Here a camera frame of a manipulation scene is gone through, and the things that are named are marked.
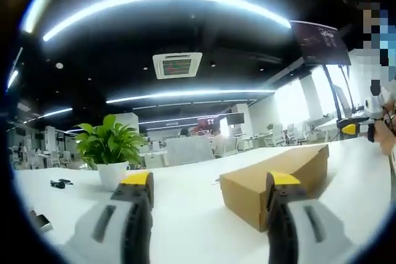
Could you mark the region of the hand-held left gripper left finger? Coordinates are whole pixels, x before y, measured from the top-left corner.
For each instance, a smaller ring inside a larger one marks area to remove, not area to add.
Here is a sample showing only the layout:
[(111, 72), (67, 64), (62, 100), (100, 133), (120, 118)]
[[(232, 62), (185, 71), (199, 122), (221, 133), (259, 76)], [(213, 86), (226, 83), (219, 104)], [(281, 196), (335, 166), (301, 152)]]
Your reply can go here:
[(111, 198), (79, 218), (63, 245), (65, 257), (70, 263), (150, 263), (153, 206), (153, 173), (127, 176)]

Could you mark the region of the person's right hand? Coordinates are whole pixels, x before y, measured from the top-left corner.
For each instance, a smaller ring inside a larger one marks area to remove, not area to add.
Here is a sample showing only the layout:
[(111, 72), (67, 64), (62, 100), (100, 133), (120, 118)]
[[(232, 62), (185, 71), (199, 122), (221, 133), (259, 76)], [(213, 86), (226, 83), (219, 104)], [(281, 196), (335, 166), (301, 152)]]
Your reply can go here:
[(376, 121), (374, 141), (379, 143), (383, 154), (390, 156), (395, 146), (395, 103), (391, 101), (385, 105), (385, 108), (391, 115), (391, 125), (388, 126), (383, 120)]

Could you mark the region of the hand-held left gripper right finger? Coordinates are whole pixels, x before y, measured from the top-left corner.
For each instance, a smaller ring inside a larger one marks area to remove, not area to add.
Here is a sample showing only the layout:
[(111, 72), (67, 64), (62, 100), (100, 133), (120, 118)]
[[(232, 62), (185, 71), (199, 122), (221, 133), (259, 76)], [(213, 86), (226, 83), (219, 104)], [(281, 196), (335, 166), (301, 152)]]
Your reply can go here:
[(354, 247), (343, 222), (291, 174), (266, 179), (269, 263), (341, 263)]

